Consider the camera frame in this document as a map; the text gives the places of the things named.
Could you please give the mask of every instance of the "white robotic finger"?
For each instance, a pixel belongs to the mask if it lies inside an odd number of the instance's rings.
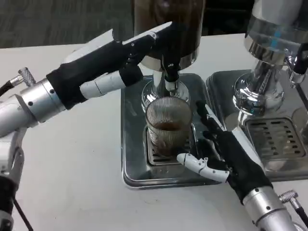
[[[215,180],[218,182],[226,182],[230,174],[229,171],[212,169],[207,166],[208,159],[198,160],[190,153],[181,153],[177,156],[177,161],[182,165],[190,169],[191,171],[198,173],[200,176]]]

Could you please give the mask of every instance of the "black cable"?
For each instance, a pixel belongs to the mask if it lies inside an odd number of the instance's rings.
[[[7,81],[1,88],[0,88],[0,96],[6,93],[9,89],[14,88],[10,81]]]
[[[303,207],[297,208],[295,211],[297,212],[297,214],[300,216],[300,218],[303,220],[304,224],[308,228],[308,217],[307,217],[307,214],[305,213]]]
[[[33,231],[32,226],[30,225],[30,222],[28,221],[28,219],[26,218],[24,212],[22,211],[21,207],[19,206],[18,202],[16,201],[16,199],[13,199],[14,205],[20,215],[20,217],[22,218],[22,220],[24,221],[26,227],[28,228],[29,231]]]

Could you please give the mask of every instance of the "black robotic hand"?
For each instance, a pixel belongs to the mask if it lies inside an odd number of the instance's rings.
[[[235,190],[241,203],[250,191],[258,187],[273,187],[265,176],[263,168],[257,164],[252,155],[256,153],[245,149],[245,139],[236,136],[235,132],[225,131],[216,116],[209,112],[205,102],[197,102],[197,112],[206,126],[204,137],[214,142],[215,149],[225,161],[230,174],[227,182]]]

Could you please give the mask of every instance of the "glass cup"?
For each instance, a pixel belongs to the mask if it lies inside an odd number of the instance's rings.
[[[177,97],[163,97],[151,102],[145,114],[155,153],[163,157],[176,155],[191,130],[193,113],[189,105]]]

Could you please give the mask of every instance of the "drip tray grate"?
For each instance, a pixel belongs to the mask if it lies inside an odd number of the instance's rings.
[[[287,118],[252,119],[246,122],[248,132],[261,159],[298,158],[304,148],[293,123]]]
[[[151,165],[153,166],[161,166],[161,165],[178,165],[180,164],[176,157],[161,157],[159,154],[155,153],[153,149],[153,145],[150,139],[148,128],[146,128],[146,139],[147,139],[147,158]],[[187,139],[183,149],[187,152],[191,152],[191,141]]]

